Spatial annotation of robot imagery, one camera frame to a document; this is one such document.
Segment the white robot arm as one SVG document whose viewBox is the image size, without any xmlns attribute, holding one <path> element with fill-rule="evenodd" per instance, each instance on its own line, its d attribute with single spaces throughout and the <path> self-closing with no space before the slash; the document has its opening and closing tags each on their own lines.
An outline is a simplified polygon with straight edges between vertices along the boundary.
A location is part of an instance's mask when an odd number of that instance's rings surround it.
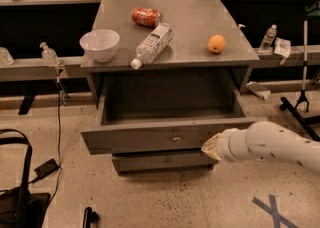
<svg viewBox="0 0 320 228">
<path fill-rule="evenodd" d="M 270 121 L 226 129 L 208 139 L 201 150 L 218 161 L 284 162 L 320 174 L 320 143 Z"/>
</svg>

